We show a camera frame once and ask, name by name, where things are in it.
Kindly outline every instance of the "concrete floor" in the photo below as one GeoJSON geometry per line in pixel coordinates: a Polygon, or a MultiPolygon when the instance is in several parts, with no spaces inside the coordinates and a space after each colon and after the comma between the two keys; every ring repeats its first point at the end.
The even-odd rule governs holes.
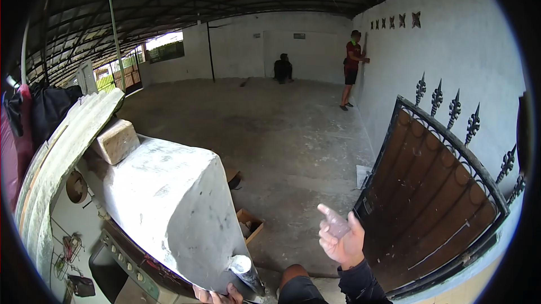
{"type": "Polygon", "coordinates": [[[216,152],[242,171],[235,208],[263,219],[248,249],[255,264],[337,277],[318,244],[318,203],[342,214],[359,197],[355,165],[375,157],[354,108],[338,108],[342,85],[297,80],[197,79],[153,85],[126,98],[118,117],[143,135],[216,152]]]}

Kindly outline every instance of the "red bag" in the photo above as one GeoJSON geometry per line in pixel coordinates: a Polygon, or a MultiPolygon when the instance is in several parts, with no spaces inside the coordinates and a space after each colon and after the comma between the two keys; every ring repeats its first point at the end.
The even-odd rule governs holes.
{"type": "Polygon", "coordinates": [[[22,136],[15,136],[4,103],[2,103],[2,114],[0,117],[2,179],[6,188],[5,195],[7,195],[12,211],[15,211],[24,175],[34,156],[30,124],[32,100],[28,85],[21,85],[17,91],[17,95],[19,98],[18,109],[20,114],[20,118],[17,121],[19,128],[22,128],[17,129],[17,131],[20,132],[22,130],[22,136]]]}

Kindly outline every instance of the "red t-shirt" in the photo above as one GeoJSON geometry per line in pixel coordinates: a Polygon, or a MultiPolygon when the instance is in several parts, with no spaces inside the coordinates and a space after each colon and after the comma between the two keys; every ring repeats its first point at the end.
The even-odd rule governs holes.
{"type": "Polygon", "coordinates": [[[344,66],[346,68],[357,69],[359,68],[359,61],[355,61],[354,59],[349,58],[350,51],[353,52],[353,55],[355,57],[361,57],[361,46],[358,43],[353,45],[351,41],[346,44],[346,64],[344,66]]]}

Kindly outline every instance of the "green hose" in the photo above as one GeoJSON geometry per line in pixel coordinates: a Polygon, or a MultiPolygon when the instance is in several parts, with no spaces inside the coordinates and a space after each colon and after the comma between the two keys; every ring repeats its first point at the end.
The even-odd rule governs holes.
{"type": "Polygon", "coordinates": [[[120,66],[120,76],[122,78],[122,91],[126,91],[126,83],[124,80],[124,65],[122,65],[122,55],[120,54],[120,46],[118,45],[118,37],[116,36],[115,14],[112,11],[112,0],[109,0],[109,8],[111,9],[112,33],[115,38],[116,56],[118,57],[118,65],[120,66]]]}

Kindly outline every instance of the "knee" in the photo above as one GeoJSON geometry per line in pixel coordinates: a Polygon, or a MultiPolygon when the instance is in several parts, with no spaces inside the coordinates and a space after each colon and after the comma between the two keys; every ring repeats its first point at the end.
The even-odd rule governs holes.
{"type": "Polygon", "coordinates": [[[308,274],[308,271],[306,271],[306,269],[304,267],[302,267],[301,264],[293,264],[293,265],[288,266],[284,270],[284,273],[286,273],[286,272],[302,272],[302,273],[308,274]]]}
{"type": "Polygon", "coordinates": [[[293,264],[283,271],[280,289],[291,279],[297,276],[308,276],[308,271],[300,264],[293,264]]]}

